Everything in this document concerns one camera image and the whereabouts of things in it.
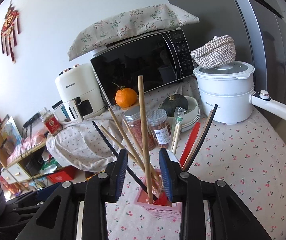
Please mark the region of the black microwave oven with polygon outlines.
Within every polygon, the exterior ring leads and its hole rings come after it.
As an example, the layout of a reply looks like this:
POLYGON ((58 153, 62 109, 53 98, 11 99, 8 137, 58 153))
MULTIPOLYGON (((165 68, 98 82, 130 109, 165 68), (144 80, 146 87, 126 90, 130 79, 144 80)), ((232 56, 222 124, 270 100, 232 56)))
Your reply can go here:
POLYGON ((192 75, 195 68, 182 29, 127 39, 98 53, 91 64, 110 106, 119 87, 138 90, 139 75, 148 92, 192 75))

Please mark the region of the thick light wooden chopstick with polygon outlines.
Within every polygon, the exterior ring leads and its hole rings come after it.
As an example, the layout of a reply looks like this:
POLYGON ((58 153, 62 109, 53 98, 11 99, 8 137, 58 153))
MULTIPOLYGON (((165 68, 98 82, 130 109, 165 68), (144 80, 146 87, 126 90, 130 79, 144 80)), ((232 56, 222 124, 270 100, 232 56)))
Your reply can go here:
POLYGON ((139 92, 139 106, 140 106, 140 120, 141 120, 141 135, 142 135, 142 149, 146 175, 146 187, 148 202, 153 203, 153 191, 152 191, 152 172, 150 165, 150 153, 148 149, 148 134, 147 134, 147 122, 146 122, 146 109, 145 109, 145 97, 144 97, 144 80, 143 76, 138 76, 138 92, 139 92))

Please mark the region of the white air fryer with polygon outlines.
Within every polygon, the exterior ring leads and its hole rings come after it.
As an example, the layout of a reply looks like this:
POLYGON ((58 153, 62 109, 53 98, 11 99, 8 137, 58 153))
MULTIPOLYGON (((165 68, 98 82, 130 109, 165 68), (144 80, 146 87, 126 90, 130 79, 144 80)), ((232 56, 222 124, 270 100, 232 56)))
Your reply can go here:
POLYGON ((105 104, 91 63, 77 64, 55 79, 63 105, 72 122, 101 115, 105 104))

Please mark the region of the floral cloth microwave cover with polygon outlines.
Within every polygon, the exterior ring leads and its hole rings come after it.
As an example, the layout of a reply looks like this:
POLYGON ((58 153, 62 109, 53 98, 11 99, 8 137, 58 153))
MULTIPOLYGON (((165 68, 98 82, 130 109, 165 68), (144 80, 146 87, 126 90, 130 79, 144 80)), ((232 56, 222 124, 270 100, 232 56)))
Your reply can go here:
POLYGON ((92 50, 156 30, 198 23, 199 18, 172 4, 134 9, 95 22, 82 30, 68 51, 72 61, 92 50))

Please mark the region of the disposable chopsticks pair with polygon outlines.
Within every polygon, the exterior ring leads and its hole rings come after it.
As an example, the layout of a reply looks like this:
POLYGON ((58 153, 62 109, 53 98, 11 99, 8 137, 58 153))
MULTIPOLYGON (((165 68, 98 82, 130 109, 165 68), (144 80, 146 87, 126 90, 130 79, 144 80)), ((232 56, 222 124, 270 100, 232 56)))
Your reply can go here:
POLYGON ((174 155, 176 155, 178 140, 182 129, 182 122, 185 112, 186 110, 182 107, 176 107, 176 110, 174 111, 174 121, 173 121, 174 130, 173 130, 172 144, 170 148, 170 151, 174 155))

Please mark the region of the red tea tin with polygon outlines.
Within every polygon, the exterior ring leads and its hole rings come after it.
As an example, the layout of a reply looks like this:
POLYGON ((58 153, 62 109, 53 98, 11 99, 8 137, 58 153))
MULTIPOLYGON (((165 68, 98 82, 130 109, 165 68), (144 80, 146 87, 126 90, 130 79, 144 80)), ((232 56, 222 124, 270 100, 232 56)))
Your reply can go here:
POLYGON ((48 132, 53 137, 58 135, 58 133, 63 129, 63 127, 56 119, 54 113, 52 113, 50 110, 47 110, 46 108, 41 109, 39 113, 43 124, 48 129, 48 132))

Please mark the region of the white ceramic soup spoon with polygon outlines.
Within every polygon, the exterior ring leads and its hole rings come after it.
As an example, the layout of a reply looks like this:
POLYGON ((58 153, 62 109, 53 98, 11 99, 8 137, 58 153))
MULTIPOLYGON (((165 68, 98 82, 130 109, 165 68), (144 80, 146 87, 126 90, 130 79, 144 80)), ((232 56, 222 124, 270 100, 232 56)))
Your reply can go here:
POLYGON ((177 159, 177 157, 171 151, 168 151, 167 154, 168 154, 168 157, 169 157, 170 161, 174 161, 176 163, 180 163, 179 160, 177 159))

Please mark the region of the dark green pumpkin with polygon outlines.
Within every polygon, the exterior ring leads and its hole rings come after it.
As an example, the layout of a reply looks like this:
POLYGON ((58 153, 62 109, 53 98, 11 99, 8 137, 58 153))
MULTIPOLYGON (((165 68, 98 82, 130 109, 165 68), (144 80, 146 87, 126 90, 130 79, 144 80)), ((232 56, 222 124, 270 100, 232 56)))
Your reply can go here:
POLYGON ((176 107, 181 107, 185 110, 188 109, 189 103, 185 96, 181 94, 172 94, 163 101, 159 106, 159 109, 165 110, 167 116, 174 117, 176 107))

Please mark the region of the red chinese knot wall decoration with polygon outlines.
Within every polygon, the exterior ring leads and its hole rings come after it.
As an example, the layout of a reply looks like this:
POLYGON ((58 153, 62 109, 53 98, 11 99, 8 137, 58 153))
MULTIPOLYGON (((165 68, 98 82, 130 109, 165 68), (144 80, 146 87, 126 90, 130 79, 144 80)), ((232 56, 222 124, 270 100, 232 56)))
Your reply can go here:
POLYGON ((19 10, 10 2, 0 35, 2 53, 10 56, 13 64, 16 62, 13 48, 17 46, 18 34, 20 34, 19 10))

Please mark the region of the red plastic chopstick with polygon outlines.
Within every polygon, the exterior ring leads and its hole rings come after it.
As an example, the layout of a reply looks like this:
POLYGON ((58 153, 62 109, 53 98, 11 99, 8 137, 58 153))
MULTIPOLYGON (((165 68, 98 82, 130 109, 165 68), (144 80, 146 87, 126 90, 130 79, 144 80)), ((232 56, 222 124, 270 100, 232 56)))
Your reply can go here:
MULTIPOLYGON (((192 129, 192 132, 187 140, 187 143, 185 145, 185 148, 183 150, 183 153, 180 157, 180 164, 183 166, 186 159, 187 159, 187 156, 189 155, 194 143, 195 143, 195 140, 197 138, 197 135, 198 135, 198 132, 199 132, 199 129, 200 129, 200 123, 199 122, 196 122, 196 124, 194 125, 193 129, 192 129)), ((170 206, 171 204, 168 204, 168 200, 167 200, 167 196, 166 196, 166 193, 165 191, 161 191, 160 193, 160 196, 159 198, 154 201, 155 205, 163 205, 163 206, 170 206)))

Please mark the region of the stacked white bowls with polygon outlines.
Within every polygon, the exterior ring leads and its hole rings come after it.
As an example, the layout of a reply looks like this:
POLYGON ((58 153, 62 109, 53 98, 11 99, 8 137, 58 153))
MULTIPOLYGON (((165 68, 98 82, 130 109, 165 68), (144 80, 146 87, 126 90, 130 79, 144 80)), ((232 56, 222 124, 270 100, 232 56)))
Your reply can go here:
MULTIPOLYGON (((191 128, 193 128, 194 124, 200 118, 200 109, 199 109, 197 100, 191 96, 185 96, 185 97, 188 100, 189 107, 186 110, 184 117, 183 117, 183 122, 182 122, 182 131, 183 132, 188 131, 191 128)), ((167 116, 167 120, 169 122, 170 129, 173 129, 174 117, 167 116)))

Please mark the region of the pink perforated plastic utensil basket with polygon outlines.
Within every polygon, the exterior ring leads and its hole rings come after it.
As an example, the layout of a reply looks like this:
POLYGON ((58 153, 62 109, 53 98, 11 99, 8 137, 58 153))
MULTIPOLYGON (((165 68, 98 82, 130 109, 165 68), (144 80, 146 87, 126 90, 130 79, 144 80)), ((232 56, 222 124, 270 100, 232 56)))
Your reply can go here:
POLYGON ((157 184, 158 189, 152 188, 152 193, 157 197, 161 198, 157 203, 150 204, 148 202, 148 195, 143 189, 139 189, 134 199, 134 204, 144 208, 151 215, 156 218, 169 219, 172 221, 179 221, 182 214, 182 203, 165 203, 165 191, 163 189, 163 182, 161 178, 161 171, 156 170, 157 175, 160 178, 161 184, 157 184))

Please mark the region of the jar of red goji berries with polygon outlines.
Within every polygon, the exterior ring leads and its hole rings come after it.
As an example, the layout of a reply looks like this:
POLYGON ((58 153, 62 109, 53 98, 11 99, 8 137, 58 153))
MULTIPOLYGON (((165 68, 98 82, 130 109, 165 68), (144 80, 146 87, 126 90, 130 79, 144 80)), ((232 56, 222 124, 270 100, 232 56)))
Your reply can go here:
POLYGON ((134 106, 124 113, 124 119, 130 127, 134 137, 142 147, 142 132, 141 132, 141 118, 140 118, 140 107, 134 106))

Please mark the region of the curved black chopstick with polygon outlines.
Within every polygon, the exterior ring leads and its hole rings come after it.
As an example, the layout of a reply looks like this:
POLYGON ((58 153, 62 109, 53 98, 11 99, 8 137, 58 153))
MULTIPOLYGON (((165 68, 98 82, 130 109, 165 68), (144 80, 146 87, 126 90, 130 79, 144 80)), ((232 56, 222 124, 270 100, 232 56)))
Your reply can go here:
POLYGON ((202 130, 202 133, 200 134, 199 139, 197 140, 196 145, 191 149, 191 152, 189 153, 184 165, 183 165, 183 171, 187 172, 189 170, 189 168, 191 167, 191 165, 194 162, 194 159, 196 158, 198 152, 200 151, 200 148, 206 138, 206 135, 210 129, 210 126, 212 124, 212 121, 214 119, 215 113, 217 111, 218 108, 218 104, 215 104, 214 109, 212 109, 210 111, 210 114, 207 118, 206 124, 204 129, 202 130))

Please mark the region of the light bamboo chopstick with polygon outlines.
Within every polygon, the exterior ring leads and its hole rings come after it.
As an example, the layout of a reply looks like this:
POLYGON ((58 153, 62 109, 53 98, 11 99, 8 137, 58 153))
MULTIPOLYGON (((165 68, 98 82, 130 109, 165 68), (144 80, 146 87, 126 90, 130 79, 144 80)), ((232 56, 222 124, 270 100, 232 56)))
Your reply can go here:
POLYGON ((159 190, 160 189, 160 184, 158 181, 158 178, 155 178, 155 176, 152 174, 151 171, 149 171, 148 173, 146 173, 146 168, 144 166, 144 163, 142 161, 142 159, 140 158, 140 156, 138 155, 138 153, 136 152, 134 146, 132 145, 131 141, 129 140, 125 130, 123 129, 122 125, 120 124, 120 122, 118 121, 116 115, 114 114, 112 108, 108 107, 108 111, 110 112, 119 132, 121 133, 121 135, 123 136, 123 139, 126 141, 126 144, 129 146, 129 151, 130 153, 134 156, 134 159, 136 161, 136 163, 140 166, 140 168, 144 171, 144 173, 146 174, 146 176, 150 176, 151 178, 151 183, 152 186, 156 189, 159 190))

